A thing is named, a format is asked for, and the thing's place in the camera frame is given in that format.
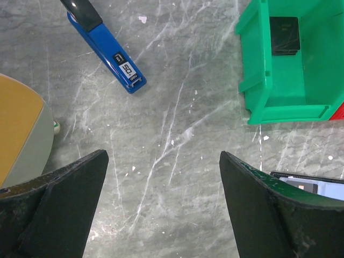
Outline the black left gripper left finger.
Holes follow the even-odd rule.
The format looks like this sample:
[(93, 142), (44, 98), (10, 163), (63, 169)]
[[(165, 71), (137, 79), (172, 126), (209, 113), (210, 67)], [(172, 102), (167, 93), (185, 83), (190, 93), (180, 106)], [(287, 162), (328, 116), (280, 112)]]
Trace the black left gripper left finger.
[(99, 149), (1, 189), (1, 257), (82, 257), (109, 156)]

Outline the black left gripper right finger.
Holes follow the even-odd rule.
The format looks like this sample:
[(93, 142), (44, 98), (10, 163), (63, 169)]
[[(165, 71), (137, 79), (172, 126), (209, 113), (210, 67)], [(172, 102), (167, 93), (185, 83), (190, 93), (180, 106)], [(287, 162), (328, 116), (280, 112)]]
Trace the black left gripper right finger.
[(229, 152), (219, 166), (240, 257), (343, 257), (343, 200), (296, 188)]

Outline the black leather card holder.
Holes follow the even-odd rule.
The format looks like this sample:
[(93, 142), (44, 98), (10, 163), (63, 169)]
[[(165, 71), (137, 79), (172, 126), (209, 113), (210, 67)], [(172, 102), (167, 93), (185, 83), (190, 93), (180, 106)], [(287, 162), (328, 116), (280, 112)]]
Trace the black leather card holder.
[(336, 178), (309, 176), (301, 174), (291, 174), (284, 172), (272, 171), (271, 176), (278, 178), (279, 180), (285, 182), (286, 180), (294, 180), (299, 182), (309, 182), (318, 185), (317, 195), (344, 200), (343, 194), (343, 180)]

